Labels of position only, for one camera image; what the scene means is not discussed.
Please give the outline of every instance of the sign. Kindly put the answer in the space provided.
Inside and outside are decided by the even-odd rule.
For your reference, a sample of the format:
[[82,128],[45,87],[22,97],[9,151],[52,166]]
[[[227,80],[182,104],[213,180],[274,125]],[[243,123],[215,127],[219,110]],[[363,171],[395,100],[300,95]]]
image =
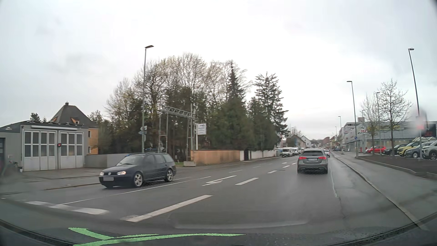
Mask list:
[[206,123],[197,124],[197,135],[206,135]]

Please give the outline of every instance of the sidewalk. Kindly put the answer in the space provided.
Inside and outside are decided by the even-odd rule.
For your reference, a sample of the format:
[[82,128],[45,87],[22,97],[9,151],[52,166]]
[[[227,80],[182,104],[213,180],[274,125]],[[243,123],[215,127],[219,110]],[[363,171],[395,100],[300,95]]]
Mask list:
[[437,225],[424,225],[425,221],[421,221],[428,216],[437,217],[437,181],[355,159],[354,152],[344,155],[335,152],[334,157],[358,173],[420,227],[437,231]]

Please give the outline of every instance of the arrow road marking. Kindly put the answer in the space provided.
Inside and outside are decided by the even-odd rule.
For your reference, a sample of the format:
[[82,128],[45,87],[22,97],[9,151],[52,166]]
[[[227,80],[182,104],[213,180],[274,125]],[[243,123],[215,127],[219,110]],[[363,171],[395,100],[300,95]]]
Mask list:
[[221,183],[224,179],[228,179],[228,178],[232,178],[232,177],[236,177],[236,176],[237,175],[232,175],[232,176],[229,176],[229,177],[226,177],[226,178],[221,178],[221,179],[216,179],[216,180],[213,180],[213,181],[208,181],[207,184],[202,185],[202,186],[218,184],[218,183]]

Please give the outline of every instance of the house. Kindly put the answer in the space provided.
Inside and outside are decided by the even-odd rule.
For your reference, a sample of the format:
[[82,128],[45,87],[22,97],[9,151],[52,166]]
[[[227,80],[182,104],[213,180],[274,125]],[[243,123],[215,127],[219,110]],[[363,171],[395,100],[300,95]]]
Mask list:
[[18,162],[23,171],[80,168],[87,153],[98,153],[97,140],[97,124],[66,103],[49,122],[0,127],[0,163]]
[[311,148],[311,140],[305,136],[302,136],[301,139],[305,142],[305,148]]
[[91,121],[80,109],[76,106],[69,105],[68,102],[50,120],[54,123],[70,123],[76,125],[84,125],[88,127],[88,132],[85,137],[88,138],[87,154],[97,155],[99,153],[98,140],[99,128],[97,123]]

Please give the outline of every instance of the roof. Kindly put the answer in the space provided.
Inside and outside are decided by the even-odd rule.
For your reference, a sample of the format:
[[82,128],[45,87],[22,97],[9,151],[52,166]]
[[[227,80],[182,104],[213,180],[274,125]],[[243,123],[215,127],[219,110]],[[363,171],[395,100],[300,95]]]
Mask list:
[[62,106],[62,108],[52,117],[50,121],[55,123],[70,123],[74,124],[73,120],[78,120],[81,125],[87,127],[98,127],[97,123],[88,118],[80,109],[76,106],[69,105],[68,102]]

